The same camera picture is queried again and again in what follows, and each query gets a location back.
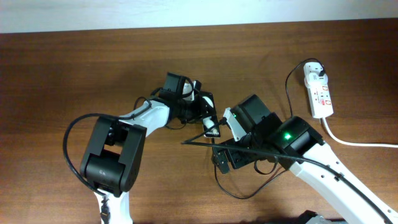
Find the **white wall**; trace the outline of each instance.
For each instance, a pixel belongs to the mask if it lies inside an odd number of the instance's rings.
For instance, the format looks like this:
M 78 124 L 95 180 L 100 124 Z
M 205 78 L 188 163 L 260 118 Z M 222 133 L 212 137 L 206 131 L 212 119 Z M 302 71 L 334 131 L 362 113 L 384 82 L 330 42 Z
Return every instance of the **white wall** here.
M 398 0 L 0 0 L 0 32 L 398 17 Z

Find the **black plastic housing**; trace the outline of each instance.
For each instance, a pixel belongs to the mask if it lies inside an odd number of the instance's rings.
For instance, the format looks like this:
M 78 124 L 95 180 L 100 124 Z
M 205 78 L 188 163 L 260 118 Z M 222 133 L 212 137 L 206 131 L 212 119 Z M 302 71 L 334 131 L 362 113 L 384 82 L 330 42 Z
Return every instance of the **black plastic housing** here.
M 231 112 L 246 133 L 250 133 L 256 124 L 271 114 L 257 95 L 247 97 L 232 108 Z
M 302 118 L 293 116 L 282 123 L 275 113 L 271 113 L 265 104 L 252 95 L 231 109 L 245 135 L 241 140 L 227 140 L 226 146 L 251 147 L 258 151 L 277 154 L 302 156 L 316 143 L 323 145 L 322 136 Z M 213 163 L 225 174 L 229 172 L 228 162 L 234 169 L 246 166 L 256 160 L 275 162 L 274 157 L 262 157 L 258 154 L 213 148 Z M 289 169 L 294 161 L 279 159 L 280 164 Z
M 211 116 L 216 114 L 214 111 L 206 110 L 201 107 L 202 98 L 199 95 L 209 94 L 204 91 L 200 91 L 201 83 L 195 80 L 195 100 L 187 101 L 184 100 L 183 88 L 187 77 L 176 75 L 173 73 L 167 73 L 166 81 L 162 89 L 159 91 L 159 96 L 153 96 L 151 100 L 161 102 L 170 108 L 169 119 L 170 122 L 174 118 L 178 118 L 181 122 L 189 122 L 192 119 L 200 118 L 201 116 Z
M 138 176 L 146 131 L 136 124 L 98 118 L 81 161 L 80 174 L 115 197 L 128 192 Z M 122 146 L 120 155 L 104 149 L 105 144 L 115 143 Z

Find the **wire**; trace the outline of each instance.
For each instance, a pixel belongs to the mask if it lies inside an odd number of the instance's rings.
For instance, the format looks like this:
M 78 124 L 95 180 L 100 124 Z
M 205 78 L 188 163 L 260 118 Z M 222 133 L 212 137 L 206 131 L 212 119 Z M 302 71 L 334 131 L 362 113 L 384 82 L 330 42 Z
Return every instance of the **wire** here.
M 137 102 L 142 99 L 141 97 L 139 97 L 135 103 L 135 105 L 137 105 Z M 90 117 L 100 117 L 100 118 L 109 118 L 109 119 L 115 119 L 115 120 L 127 120 L 127 119 L 134 119 L 135 117 L 141 115 L 143 112 L 147 111 L 149 108 L 151 108 L 152 103 L 147 99 L 144 98 L 146 100 L 146 102 L 148 102 L 147 107 L 145 107 L 143 110 L 141 110 L 138 113 L 132 114 L 130 116 L 126 116 L 126 117 L 122 117 L 122 116 L 113 116 L 113 115 L 108 115 L 108 114 L 101 114 L 101 113 L 90 113 L 90 114 L 85 114 L 82 115 L 76 119 L 74 119 L 68 126 L 67 130 L 65 131 L 65 134 L 63 136 L 63 143 L 62 143 L 62 149 L 63 149 L 63 156 L 68 164 L 69 169 L 73 172 L 73 174 L 80 180 L 80 182 L 82 182 L 84 185 L 86 185 L 90 190 L 94 191 L 95 193 L 105 197 L 106 194 L 100 192 L 98 189 L 96 189 L 94 186 L 92 186 L 87 180 L 85 180 L 80 174 L 79 172 L 76 170 L 76 168 L 73 166 L 69 155 L 68 155 L 68 137 L 69 137 L 69 133 L 72 130 L 73 126 L 75 124 L 77 124 L 77 122 L 85 119 L 85 118 L 90 118 Z
M 341 143 L 341 144 L 345 144 L 348 146 L 363 146 L 363 147 L 394 147 L 394 148 L 398 148 L 398 145 L 394 145 L 394 144 L 377 144 L 377 143 L 352 143 L 352 142 L 346 142 L 346 141 L 342 141 L 340 139 L 338 139 L 331 131 L 329 128 L 328 123 L 326 122 L 326 118 L 322 118 L 322 123 L 326 129 L 326 131 L 328 132 L 328 134 L 330 135 L 330 137 L 332 139 L 334 139 L 336 142 Z
M 304 61 L 300 62 L 295 68 L 293 68 L 292 71 L 290 71 L 290 73 L 287 75 L 286 81 L 285 81 L 286 96 L 287 96 L 287 101 L 289 102 L 289 108 L 290 108 L 290 117 L 293 116 L 293 109 L 292 109 L 292 104 L 290 103 L 289 91 L 287 90 L 287 80 L 289 79 L 290 75 L 291 75 L 296 69 L 299 68 L 299 66 L 301 66 L 303 63 L 305 63 L 305 62 L 307 62 L 307 61 L 309 61 L 309 60 L 317 61 L 317 62 L 322 66 L 322 69 L 323 69 L 323 71 L 325 72 L 325 68 L 323 67 L 321 61 L 319 61 L 319 60 L 316 59 L 316 58 L 307 58 L 307 59 L 305 59 Z
M 228 146 L 228 145 L 223 145 L 223 144 L 208 144 L 208 143 L 202 143 L 202 142 L 182 142 L 182 144 L 189 144 L 193 146 L 204 146 L 204 147 L 215 147 L 215 148 L 222 148 L 222 149 L 230 149 L 230 150 L 235 150 L 235 151 L 241 151 L 241 152 L 247 152 L 247 153 L 253 153 L 257 154 L 260 156 L 266 156 L 266 157 L 278 157 L 283 158 L 283 159 L 290 159 L 292 161 L 296 162 L 309 162 L 311 164 L 314 164 L 318 167 L 321 167 L 328 172 L 332 173 L 338 180 L 343 181 L 351 190 L 353 190 L 356 194 L 358 194 L 366 203 L 368 203 L 383 219 L 385 223 L 392 224 L 391 220 L 388 218 L 388 216 L 371 200 L 366 196 L 362 191 L 360 191 L 355 185 L 353 185 L 349 180 L 347 180 L 342 174 L 339 174 L 337 171 L 333 170 L 331 167 L 328 167 L 321 162 L 314 161 L 312 159 L 307 159 L 304 157 L 298 157 L 298 156 L 290 156 L 290 155 L 284 155 L 284 154 L 276 154 L 273 152 L 266 152 L 266 151 L 258 151 L 258 150 L 253 150 L 251 148 L 245 148 L 245 147 L 239 147 L 239 146 Z
M 262 184 L 255 192 L 253 192 L 252 194 L 250 194 L 250 195 L 248 195 L 248 196 L 245 196 L 245 197 L 238 197 L 238 196 L 236 196 L 236 195 L 231 194 L 230 192 L 228 192 L 227 190 L 225 190 L 225 189 L 223 188 L 223 186 L 221 186 L 221 184 L 220 184 L 220 182 L 218 181 L 218 178 L 217 178 L 217 168 L 216 168 L 216 166 L 214 166 L 214 176 L 215 176 L 216 182 L 217 182 L 218 186 L 220 187 L 220 189 L 221 189 L 223 192 L 225 192 L 226 194 L 228 194 L 229 196 L 231 196 L 232 198 L 241 199 L 241 200 L 249 199 L 249 198 L 255 196 L 255 195 L 256 195 L 258 192 L 260 192 L 264 187 L 267 187 L 272 181 L 274 181 L 276 178 L 278 178 L 279 176 L 281 176 L 281 175 L 284 174 L 285 172 L 287 172 L 287 170 L 283 170 L 282 172 L 280 172 L 279 174 L 277 174 L 275 177 L 271 178 L 270 180 L 267 180 L 265 183 L 263 183 L 263 184 Z
M 162 87 L 156 88 L 154 91 L 152 91 L 152 93 L 150 93 L 150 95 L 151 95 L 151 96 L 156 95 L 156 93 L 157 93 L 158 91 L 160 91 L 161 89 L 162 89 Z
M 273 166 L 272 170 L 271 170 L 270 172 L 268 172 L 268 173 L 264 173 L 264 172 L 261 172 L 261 171 L 259 170 L 259 168 L 257 167 L 257 161 L 258 161 L 258 160 L 254 161 L 254 170 L 255 170 L 257 173 L 261 174 L 261 175 L 269 175 L 269 174 L 273 173 L 273 172 L 275 171 L 275 169 L 276 169 L 276 166 L 278 165 L 278 158 L 276 157 L 276 158 L 275 158 L 275 163 L 274 163 L 274 166 Z
M 170 127 L 169 125 L 166 124 L 164 127 L 167 128 L 167 129 L 170 129 L 170 130 L 180 130 L 180 129 L 185 128 L 186 125 L 187 124 L 185 123 L 185 124 L 183 124 L 183 126 L 181 126 L 179 128 L 172 128 L 172 127 Z
M 138 97 L 138 98 L 136 99 L 136 102 L 134 103 L 134 108 L 133 108 L 134 110 L 137 108 L 137 105 L 138 105 L 139 100 L 148 101 L 147 98 L 145 98 L 145 97 L 143 97 L 143 96 Z

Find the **black cable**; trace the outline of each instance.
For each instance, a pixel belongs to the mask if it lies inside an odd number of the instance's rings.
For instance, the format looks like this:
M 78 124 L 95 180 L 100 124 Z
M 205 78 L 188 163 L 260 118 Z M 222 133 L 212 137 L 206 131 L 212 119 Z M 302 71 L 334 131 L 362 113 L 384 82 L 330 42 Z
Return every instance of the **black cable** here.
M 316 59 L 316 58 L 307 58 L 307 59 L 305 59 L 304 61 L 300 62 L 295 68 L 293 68 L 292 71 L 290 71 L 290 73 L 287 75 L 286 81 L 285 81 L 286 96 L 287 96 L 287 101 L 289 102 L 289 108 L 290 108 L 290 117 L 293 116 L 293 109 L 292 109 L 292 104 L 290 103 L 289 92 L 287 91 L 287 80 L 289 79 L 290 75 L 291 75 L 297 68 L 299 68 L 299 66 L 301 66 L 303 63 L 305 63 L 305 62 L 307 62 L 307 61 L 309 61 L 309 60 L 317 61 L 317 62 L 321 65 L 321 67 L 322 67 L 322 69 L 323 69 L 323 72 L 325 72 L 325 68 L 323 67 L 321 61 L 319 61 L 319 60 Z
M 162 87 L 156 88 L 154 91 L 152 91 L 152 93 L 150 93 L 150 95 L 151 95 L 151 96 L 156 95 L 156 93 L 157 93 L 158 91 L 160 91 L 161 89 L 162 89 Z
M 318 167 L 321 167 L 328 172 L 332 173 L 338 180 L 343 181 L 351 190 L 353 190 L 356 194 L 358 194 L 366 203 L 368 203 L 383 219 L 385 223 L 392 224 L 392 221 L 388 218 L 388 216 L 372 201 L 366 196 L 362 191 L 360 191 L 355 185 L 353 185 L 349 180 L 347 180 L 343 175 L 339 174 L 337 171 L 333 170 L 329 166 L 326 166 L 318 161 L 314 161 L 312 159 L 307 159 L 304 157 L 298 157 L 298 156 L 290 156 L 290 155 L 283 155 L 283 154 L 276 154 L 273 152 L 266 152 L 266 151 L 258 151 L 258 150 L 253 150 L 250 148 L 245 148 L 245 147 L 239 147 L 239 146 L 227 146 L 227 145 L 222 145 L 222 144 L 208 144 L 208 143 L 202 143 L 202 142 L 182 142 L 182 144 L 189 144 L 193 146 L 204 146 L 204 147 L 215 147 L 215 148 L 222 148 L 222 149 L 230 149 L 230 150 L 235 150 L 235 151 L 241 151 L 241 152 L 247 152 L 247 153 L 253 153 L 257 154 L 260 156 L 266 156 L 266 157 L 278 157 L 278 158 L 283 158 L 283 159 L 290 159 L 296 162 L 309 162 L 311 164 L 314 164 Z
M 183 129 L 186 125 L 187 124 L 185 123 L 185 124 L 183 124 L 183 126 L 181 126 L 179 128 L 172 128 L 172 127 L 170 127 L 169 125 L 166 124 L 164 127 L 167 128 L 167 129 L 170 129 L 170 130 L 180 130 L 180 129 Z
M 145 100 L 146 102 L 149 102 L 150 103 L 150 101 L 147 99 L 147 98 L 145 98 L 145 97 L 143 97 L 143 96 L 140 96 L 140 97 L 138 97 L 137 99 L 136 99 L 136 102 L 134 103 L 134 110 L 137 108 L 137 105 L 138 105 L 138 102 L 139 102 L 139 100 Z
M 248 195 L 248 196 L 245 196 L 245 197 L 238 197 L 238 196 L 236 196 L 236 195 L 231 194 L 230 192 L 228 192 L 227 190 L 225 190 L 225 189 L 221 186 L 221 184 L 220 184 L 220 182 L 218 181 L 218 178 L 217 178 L 217 166 L 214 166 L 214 176 L 215 176 L 216 182 L 217 182 L 218 186 L 220 187 L 220 189 L 221 189 L 224 193 L 226 193 L 226 194 L 228 194 L 229 196 L 231 196 L 232 198 L 241 199 L 241 200 L 249 199 L 249 198 L 255 196 L 255 195 L 256 195 L 258 192 L 260 192 L 264 187 L 267 187 L 272 181 L 274 181 L 276 178 L 278 178 L 279 176 L 281 176 L 281 175 L 282 175 L 283 173 L 285 173 L 285 172 L 287 172 L 287 170 L 283 170 L 282 172 L 280 172 L 279 174 L 277 174 L 275 177 L 271 178 L 270 180 L 267 180 L 265 183 L 263 183 L 263 184 L 262 184 L 255 192 L 253 192 L 252 194 L 250 194 L 250 195 Z
M 90 114 L 85 114 L 82 115 L 76 119 L 74 119 L 68 126 L 67 130 L 65 131 L 65 134 L 63 136 L 63 143 L 62 143 L 62 149 L 63 149 L 63 156 L 68 164 L 69 169 L 73 172 L 73 174 L 80 180 L 80 182 L 82 182 L 84 185 L 86 185 L 90 190 L 94 191 L 95 193 L 101 195 L 101 196 L 105 196 L 104 193 L 100 192 L 98 189 L 96 189 L 95 187 L 93 187 L 87 180 L 85 180 L 80 174 L 79 172 L 76 170 L 76 168 L 73 166 L 69 155 L 68 155 L 68 137 L 69 137 L 69 133 L 72 130 L 72 127 L 79 121 L 85 119 L 85 118 L 90 118 L 90 117 L 101 117 L 101 118 L 109 118 L 109 119 L 115 119 L 115 120 L 127 120 L 127 119 L 134 119 L 135 117 L 141 115 L 143 112 L 147 111 L 149 108 L 151 108 L 152 103 L 146 99 L 146 102 L 148 102 L 148 106 L 146 108 L 144 108 L 142 111 L 136 113 L 136 114 L 132 114 L 130 116 L 113 116 L 113 115 L 108 115 L 108 114 L 101 114 L 101 113 L 90 113 Z
M 275 163 L 274 163 L 274 166 L 273 166 L 272 170 L 271 170 L 270 172 L 268 172 L 268 173 L 264 173 L 264 172 L 261 172 L 261 171 L 259 170 L 259 168 L 257 167 L 257 161 L 258 161 L 258 160 L 254 161 L 254 170 L 255 170 L 257 173 L 261 174 L 261 175 L 269 175 L 269 174 L 273 173 L 273 172 L 275 171 L 275 169 L 276 169 L 276 166 L 278 165 L 278 158 L 276 157 L 276 158 L 275 158 Z

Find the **white cable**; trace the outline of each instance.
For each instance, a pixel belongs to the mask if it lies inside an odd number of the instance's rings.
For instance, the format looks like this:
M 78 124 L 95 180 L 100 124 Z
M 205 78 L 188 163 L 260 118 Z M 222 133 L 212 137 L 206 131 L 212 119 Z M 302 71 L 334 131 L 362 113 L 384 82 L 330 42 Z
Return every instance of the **white cable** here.
M 322 118 L 323 121 L 323 125 L 326 128 L 326 131 L 328 132 L 328 134 L 330 135 L 330 137 L 332 139 L 334 139 L 336 142 L 341 143 L 341 144 L 345 144 L 348 146 L 364 146 L 364 147 L 394 147 L 394 148 L 398 148 L 398 145 L 393 145 L 393 144 L 374 144 L 374 143 L 352 143 L 352 142 L 346 142 L 346 141 L 342 141 L 338 138 L 336 138 L 336 136 L 333 135 L 333 133 L 330 131 L 330 128 L 328 126 L 328 123 L 326 122 L 326 118 Z

